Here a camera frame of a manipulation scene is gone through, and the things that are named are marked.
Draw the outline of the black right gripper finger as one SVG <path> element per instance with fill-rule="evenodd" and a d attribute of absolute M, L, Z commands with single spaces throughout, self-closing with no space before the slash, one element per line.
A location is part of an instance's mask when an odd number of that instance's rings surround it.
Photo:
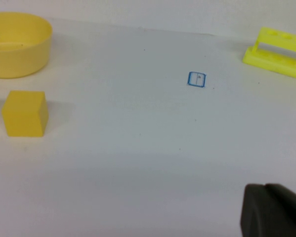
<path fill-rule="evenodd" d="M 240 226 L 244 237 L 296 237 L 296 193 L 280 184 L 246 185 Z"/>

